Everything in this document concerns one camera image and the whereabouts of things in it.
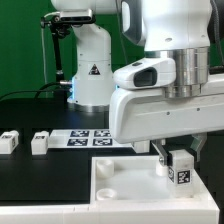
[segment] small white cube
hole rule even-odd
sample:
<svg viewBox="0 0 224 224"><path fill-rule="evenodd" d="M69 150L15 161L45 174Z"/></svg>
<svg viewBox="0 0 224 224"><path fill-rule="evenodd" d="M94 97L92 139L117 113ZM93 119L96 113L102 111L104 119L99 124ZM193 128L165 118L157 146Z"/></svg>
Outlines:
<svg viewBox="0 0 224 224"><path fill-rule="evenodd" d="M19 144L19 133L17 131L4 132L0 137L0 154L11 154Z"/></svg>
<svg viewBox="0 0 224 224"><path fill-rule="evenodd" d="M177 198L193 197L193 170L194 157L186 150L170 152L173 156L173 164L168 167L168 189Z"/></svg>
<svg viewBox="0 0 224 224"><path fill-rule="evenodd" d="M37 132L32 141L32 155L46 155L48 150L49 133L47 131Z"/></svg>

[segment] black sticker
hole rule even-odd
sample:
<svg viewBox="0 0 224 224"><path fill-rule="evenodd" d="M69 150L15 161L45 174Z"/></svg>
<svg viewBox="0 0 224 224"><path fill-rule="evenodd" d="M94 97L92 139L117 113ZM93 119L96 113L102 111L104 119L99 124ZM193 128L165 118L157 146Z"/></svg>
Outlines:
<svg viewBox="0 0 224 224"><path fill-rule="evenodd" d="M112 146L113 140L111 138L107 139L93 139L93 146Z"/></svg>
<svg viewBox="0 0 224 224"><path fill-rule="evenodd" d="M168 172L169 172L168 175L169 175L170 180L172 180L172 182L174 183L174 171L170 166L169 166Z"/></svg>
<svg viewBox="0 0 224 224"><path fill-rule="evenodd" d="M89 131L72 131L70 137L89 137Z"/></svg>
<svg viewBox="0 0 224 224"><path fill-rule="evenodd" d="M12 139L12 147L14 148L16 146L16 140L15 138Z"/></svg>
<svg viewBox="0 0 224 224"><path fill-rule="evenodd" d="M87 146L88 139L69 139L67 146Z"/></svg>
<svg viewBox="0 0 224 224"><path fill-rule="evenodd" d="M3 135L2 136L2 139L9 139L9 138L12 138L12 135Z"/></svg>
<svg viewBox="0 0 224 224"><path fill-rule="evenodd" d="M89 75L100 75L99 69L97 66L94 64L92 69L89 72Z"/></svg>
<svg viewBox="0 0 224 224"><path fill-rule="evenodd" d="M191 182L191 171L178 172L178 184L186 184Z"/></svg>
<svg viewBox="0 0 224 224"><path fill-rule="evenodd" d="M94 137L111 137L109 130L97 130L94 132Z"/></svg>
<svg viewBox="0 0 224 224"><path fill-rule="evenodd" d="M46 136L36 136L35 139L45 139Z"/></svg>

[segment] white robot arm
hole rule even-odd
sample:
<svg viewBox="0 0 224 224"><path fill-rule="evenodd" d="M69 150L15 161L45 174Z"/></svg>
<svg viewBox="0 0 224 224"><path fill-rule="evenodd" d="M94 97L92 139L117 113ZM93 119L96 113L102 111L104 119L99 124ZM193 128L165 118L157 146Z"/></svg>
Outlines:
<svg viewBox="0 0 224 224"><path fill-rule="evenodd" d="M118 142L224 128L224 75L209 75L211 12L210 0L122 1L124 34L145 44L145 58L114 74L110 131Z"/></svg>
<svg viewBox="0 0 224 224"><path fill-rule="evenodd" d="M115 90L111 71L111 38L109 33L95 24L86 24L97 14L116 13L121 0L52 0L58 10L58 22L80 21L72 25L76 36L77 73L72 79L72 96L68 105L81 111L108 110Z"/></svg>

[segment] metal cylinder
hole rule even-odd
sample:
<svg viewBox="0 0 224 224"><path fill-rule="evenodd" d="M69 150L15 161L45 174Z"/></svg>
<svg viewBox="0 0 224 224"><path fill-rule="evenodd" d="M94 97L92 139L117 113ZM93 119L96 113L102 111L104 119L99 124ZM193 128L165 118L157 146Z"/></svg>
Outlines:
<svg viewBox="0 0 224 224"><path fill-rule="evenodd" d="M167 98L197 96L201 84L208 81L209 48L147 52L149 58L172 58L176 62L176 80L166 87Z"/></svg>

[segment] green wall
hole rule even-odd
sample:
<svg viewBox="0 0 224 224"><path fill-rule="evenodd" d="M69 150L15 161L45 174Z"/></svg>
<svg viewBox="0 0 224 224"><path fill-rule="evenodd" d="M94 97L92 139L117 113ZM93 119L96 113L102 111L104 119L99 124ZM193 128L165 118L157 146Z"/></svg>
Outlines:
<svg viewBox="0 0 224 224"><path fill-rule="evenodd" d="M0 96L19 90L37 90L44 84L40 17L54 11L50 0L1 0L0 7ZM112 37L112 69L125 64L121 50L117 17L97 16L97 24ZM54 52L49 29L45 29L48 82L55 81ZM62 62L66 79L76 72L75 37L61 42ZM143 49L125 40L128 61L143 57ZM220 62L211 48L211 64ZM33 97L34 94L13 95Z"/></svg>

